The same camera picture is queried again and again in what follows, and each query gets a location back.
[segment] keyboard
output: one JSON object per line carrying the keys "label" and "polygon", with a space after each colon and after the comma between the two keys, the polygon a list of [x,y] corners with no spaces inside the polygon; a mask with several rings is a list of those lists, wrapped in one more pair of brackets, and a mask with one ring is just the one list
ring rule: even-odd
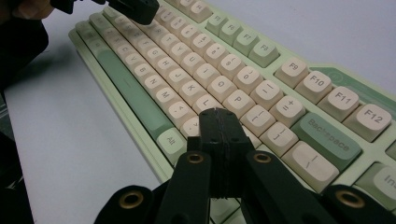
{"label": "keyboard", "polygon": [[[312,64],[204,1],[159,3],[150,25],[105,7],[69,36],[162,182],[199,135],[199,113],[221,107],[307,189],[353,186],[396,216],[394,95]],[[211,223],[245,221],[239,199],[210,209]]]}

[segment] space bar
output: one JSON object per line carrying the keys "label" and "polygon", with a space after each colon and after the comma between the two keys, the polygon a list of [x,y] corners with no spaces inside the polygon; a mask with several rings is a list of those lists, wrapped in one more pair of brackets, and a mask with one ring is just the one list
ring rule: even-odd
{"label": "space bar", "polygon": [[104,50],[97,55],[96,59],[151,138],[156,140],[161,133],[174,127],[113,51]]}

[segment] screw hole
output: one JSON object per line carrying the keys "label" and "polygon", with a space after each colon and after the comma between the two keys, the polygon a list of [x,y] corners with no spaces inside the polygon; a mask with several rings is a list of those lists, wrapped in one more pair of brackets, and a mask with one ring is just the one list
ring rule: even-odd
{"label": "screw hole", "polygon": [[354,192],[348,190],[338,190],[335,192],[335,197],[341,203],[353,207],[353,208],[363,208],[365,203],[363,198],[359,195],[355,194]]}
{"label": "screw hole", "polygon": [[265,155],[263,153],[255,154],[253,158],[255,161],[261,162],[261,163],[268,163],[271,161],[271,157],[269,157],[268,155]]}
{"label": "screw hole", "polygon": [[204,160],[204,157],[199,154],[191,154],[187,159],[190,163],[200,163]]}
{"label": "screw hole", "polygon": [[124,193],[119,200],[119,204],[124,209],[136,208],[143,202],[143,194],[140,191],[132,190]]}

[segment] mint green keycap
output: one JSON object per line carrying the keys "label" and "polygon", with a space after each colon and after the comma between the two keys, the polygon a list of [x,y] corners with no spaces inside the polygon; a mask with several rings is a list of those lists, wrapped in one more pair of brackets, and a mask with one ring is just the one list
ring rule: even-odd
{"label": "mint green keycap", "polygon": [[361,153],[361,147],[354,140],[315,113],[307,113],[291,130],[340,172]]}
{"label": "mint green keycap", "polygon": [[101,52],[97,60],[153,139],[174,127],[113,51]]}
{"label": "mint green keycap", "polygon": [[374,163],[355,183],[373,195],[388,210],[396,209],[396,170]]}

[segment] white desk surface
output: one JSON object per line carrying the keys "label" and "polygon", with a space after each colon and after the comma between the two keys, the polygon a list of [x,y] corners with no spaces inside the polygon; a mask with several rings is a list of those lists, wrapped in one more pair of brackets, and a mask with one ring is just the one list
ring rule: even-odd
{"label": "white desk surface", "polygon": [[[210,0],[310,62],[335,63],[396,94],[396,2]],[[67,33],[103,6],[76,2],[44,23],[49,47],[8,88],[7,106],[36,223],[93,223],[118,189],[155,175]]]}

